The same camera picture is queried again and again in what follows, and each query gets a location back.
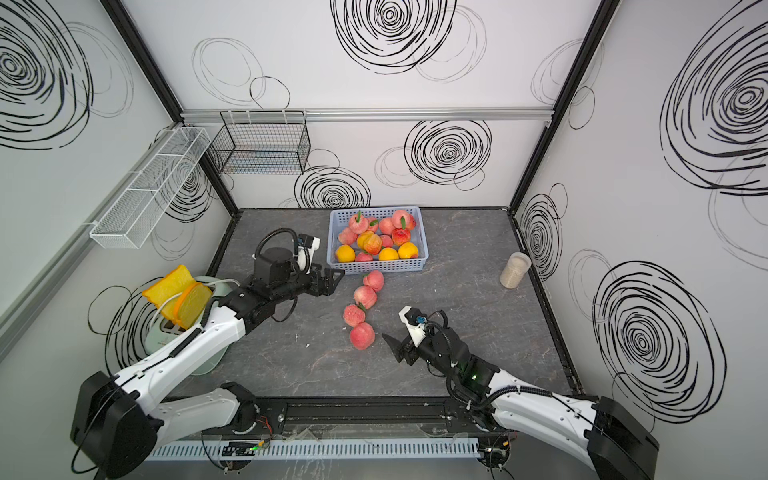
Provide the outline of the yellow toast slice front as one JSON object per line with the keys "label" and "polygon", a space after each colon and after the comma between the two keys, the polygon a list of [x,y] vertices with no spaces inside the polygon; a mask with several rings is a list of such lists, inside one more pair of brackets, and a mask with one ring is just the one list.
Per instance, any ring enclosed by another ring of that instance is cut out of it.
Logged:
{"label": "yellow toast slice front", "polygon": [[212,290],[203,283],[194,283],[178,297],[172,309],[171,322],[183,329],[195,324],[212,297]]}

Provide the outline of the yellow toast slice rear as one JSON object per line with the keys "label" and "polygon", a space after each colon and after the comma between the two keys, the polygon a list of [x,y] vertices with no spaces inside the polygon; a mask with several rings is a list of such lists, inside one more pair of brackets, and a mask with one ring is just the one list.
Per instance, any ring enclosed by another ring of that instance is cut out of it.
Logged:
{"label": "yellow toast slice rear", "polygon": [[186,291],[196,283],[195,278],[184,265],[179,265],[161,280],[155,282],[142,292],[142,296],[153,304],[167,320],[174,319],[175,302],[172,299],[177,294]]}

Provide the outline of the yellow toast slice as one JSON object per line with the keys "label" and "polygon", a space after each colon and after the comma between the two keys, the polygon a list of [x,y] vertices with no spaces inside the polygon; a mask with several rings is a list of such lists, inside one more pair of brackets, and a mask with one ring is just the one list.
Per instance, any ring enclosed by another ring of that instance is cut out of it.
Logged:
{"label": "yellow toast slice", "polygon": [[184,265],[179,265],[161,280],[155,282],[142,292],[142,296],[153,304],[167,320],[174,319],[175,302],[172,299],[177,294],[186,291],[196,283],[195,278]]}
{"label": "yellow toast slice", "polygon": [[183,329],[195,324],[212,297],[212,290],[203,283],[194,283],[178,297],[172,309],[171,322]]}

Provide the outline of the pink peach with leaf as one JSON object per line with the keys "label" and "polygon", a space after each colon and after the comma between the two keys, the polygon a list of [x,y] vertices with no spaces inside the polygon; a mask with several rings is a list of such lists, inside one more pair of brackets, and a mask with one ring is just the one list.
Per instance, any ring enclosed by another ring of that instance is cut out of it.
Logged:
{"label": "pink peach with leaf", "polygon": [[348,220],[348,228],[356,235],[361,235],[369,228],[368,218],[361,212],[354,213]]}

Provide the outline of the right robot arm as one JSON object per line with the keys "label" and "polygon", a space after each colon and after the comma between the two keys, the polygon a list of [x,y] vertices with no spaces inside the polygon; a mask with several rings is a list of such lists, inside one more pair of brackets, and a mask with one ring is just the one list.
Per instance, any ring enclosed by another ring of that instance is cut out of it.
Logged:
{"label": "right robot arm", "polygon": [[442,373],[449,396],[486,430],[513,430],[555,447],[601,479],[653,479],[659,443],[609,397],[578,399],[519,379],[470,352],[450,328],[408,325],[398,340],[382,338],[399,362],[423,360]]}

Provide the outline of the frosted plastic cup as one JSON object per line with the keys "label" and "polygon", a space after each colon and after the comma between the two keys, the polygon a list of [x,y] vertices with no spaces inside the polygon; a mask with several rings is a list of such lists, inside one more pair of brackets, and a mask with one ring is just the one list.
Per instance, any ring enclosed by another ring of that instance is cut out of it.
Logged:
{"label": "frosted plastic cup", "polygon": [[510,255],[507,264],[501,272],[499,281],[506,289],[515,289],[527,275],[532,261],[527,254],[515,252]]}

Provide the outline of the light blue plastic basket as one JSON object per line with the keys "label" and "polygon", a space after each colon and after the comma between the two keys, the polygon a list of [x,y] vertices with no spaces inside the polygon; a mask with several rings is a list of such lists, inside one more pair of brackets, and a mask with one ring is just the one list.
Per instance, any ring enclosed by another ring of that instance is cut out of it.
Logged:
{"label": "light blue plastic basket", "polygon": [[348,220],[354,213],[360,211],[366,217],[376,217],[381,219],[384,215],[391,215],[398,207],[375,207],[375,208],[362,208],[358,209],[337,209],[332,210],[330,213],[328,224],[328,247],[326,253],[326,261],[332,268],[339,268],[345,270],[348,274],[361,274],[372,270],[380,270],[384,273],[388,272],[412,272],[421,271],[427,260],[429,259],[429,248],[427,245],[426,233],[424,230],[424,222],[422,218],[421,209],[418,206],[404,206],[402,210],[405,210],[411,214],[416,221],[415,229],[412,231],[411,242],[418,248],[419,255],[413,259],[397,259],[397,260],[385,260],[379,261],[378,257],[375,257],[372,261],[367,262],[346,262],[341,263],[337,261],[336,250],[342,245],[338,240],[338,235],[344,228],[348,226]]}

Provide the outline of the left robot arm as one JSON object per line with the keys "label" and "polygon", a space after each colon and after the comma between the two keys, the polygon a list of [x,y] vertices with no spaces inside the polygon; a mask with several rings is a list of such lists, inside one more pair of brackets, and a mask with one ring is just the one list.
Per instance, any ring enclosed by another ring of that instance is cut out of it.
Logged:
{"label": "left robot arm", "polygon": [[315,247],[259,249],[254,271],[227,295],[214,296],[200,321],[154,354],[109,376],[98,371],[80,386],[70,439],[97,479],[138,467],[156,448],[240,418],[254,423],[255,397],[229,382],[207,394],[168,401],[202,364],[303,295],[332,295],[345,273],[313,262]]}

